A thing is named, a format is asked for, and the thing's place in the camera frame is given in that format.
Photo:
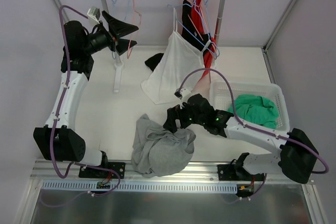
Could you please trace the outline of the grey tank top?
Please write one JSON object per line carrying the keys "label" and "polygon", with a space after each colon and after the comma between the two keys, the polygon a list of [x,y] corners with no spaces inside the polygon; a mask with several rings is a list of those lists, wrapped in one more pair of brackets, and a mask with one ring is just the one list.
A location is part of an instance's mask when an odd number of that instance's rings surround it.
{"label": "grey tank top", "polygon": [[131,163],[145,178],[173,175],[191,161],[196,134],[189,129],[171,133],[143,114],[136,123]]}

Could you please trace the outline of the white tank top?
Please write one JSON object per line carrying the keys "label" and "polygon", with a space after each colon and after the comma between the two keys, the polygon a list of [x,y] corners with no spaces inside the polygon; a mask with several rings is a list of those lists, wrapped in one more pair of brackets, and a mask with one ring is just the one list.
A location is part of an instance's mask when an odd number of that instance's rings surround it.
{"label": "white tank top", "polygon": [[210,41],[197,49],[185,40],[177,31],[176,9],[173,9],[173,32],[165,53],[148,79],[141,83],[143,92],[158,104],[176,101],[174,93],[183,83],[184,78],[192,71],[204,68],[203,52]]}

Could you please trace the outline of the green tank top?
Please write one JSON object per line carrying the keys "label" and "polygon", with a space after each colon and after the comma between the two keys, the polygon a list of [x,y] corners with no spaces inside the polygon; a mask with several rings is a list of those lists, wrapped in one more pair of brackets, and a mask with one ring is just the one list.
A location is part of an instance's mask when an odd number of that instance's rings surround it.
{"label": "green tank top", "polygon": [[241,119],[270,129],[277,128],[279,111],[271,100],[262,96],[242,94],[234,103],[236,113]]}

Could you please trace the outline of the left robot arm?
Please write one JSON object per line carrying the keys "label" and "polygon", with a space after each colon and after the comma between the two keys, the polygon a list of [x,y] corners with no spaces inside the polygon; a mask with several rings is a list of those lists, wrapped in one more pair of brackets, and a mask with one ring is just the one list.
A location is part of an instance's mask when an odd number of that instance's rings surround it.
{"label": "left robot arm", "polygon": [[125,36],[137,31],[136,25],[110,16],[106,11],[87,18],[94,23],[88,32],[81,22],[71,20],[62,26],[65,39],[61,63],[61,84],[53,110],[43,127],[34,129],[33,138],[44,159],[80,164],[81,178],[114,178],[113,167],[104,151],[89,148],[75,131],[76,115],[82,93],[93,70],[93,54],[105,48],[122,55],[136,45]]}

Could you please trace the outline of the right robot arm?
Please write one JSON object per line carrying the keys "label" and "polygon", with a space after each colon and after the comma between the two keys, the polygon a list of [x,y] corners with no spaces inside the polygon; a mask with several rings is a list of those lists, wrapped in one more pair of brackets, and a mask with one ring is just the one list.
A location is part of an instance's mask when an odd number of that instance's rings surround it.
{"label": "right robot arm", "polygon": [[282,174],[307,183],[319,154],[302,130],[278,131],[245,120],[238,114],[241,97],[234,97],[230,82],[224,82],[232,102],[228,109],[209,103],[199,93],[189,93],[187,82],[195,77],[191,71],[175,85],[181,101],[170,95],[165,102],[151,102],[145,87],[150,74],[146,54],[143,49],[135,51],[137,61],[129,71],[140,86],[119,113],[123,132],[135,132],[131,163],[136,172],[144,177],[168,176],[191,161],[235,157],[229,166],[232,180]]}

